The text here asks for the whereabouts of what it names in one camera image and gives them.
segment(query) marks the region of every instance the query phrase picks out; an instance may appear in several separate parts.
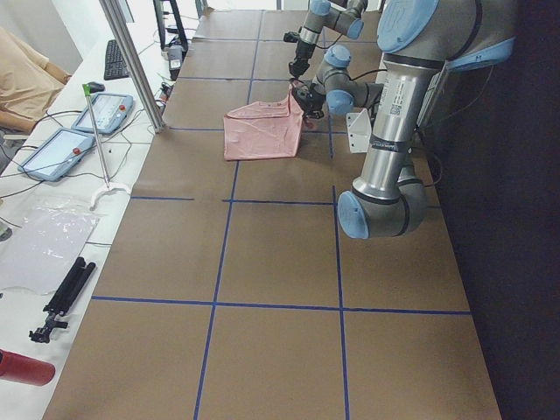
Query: keyboard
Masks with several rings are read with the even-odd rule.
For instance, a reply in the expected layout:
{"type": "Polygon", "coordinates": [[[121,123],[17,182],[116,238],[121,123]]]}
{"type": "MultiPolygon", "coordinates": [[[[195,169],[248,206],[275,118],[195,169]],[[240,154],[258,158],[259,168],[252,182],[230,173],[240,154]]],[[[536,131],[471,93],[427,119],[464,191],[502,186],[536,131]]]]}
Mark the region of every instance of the keyboard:
{"type": "Polygon", "coordinates": [[[111,39],[107,43],[105,50],[105,74],[103,79],[112,81],[113,79],[122,79],[129,77],[129,70],[124,62],[123,54],[115,39],[111,39]]]}

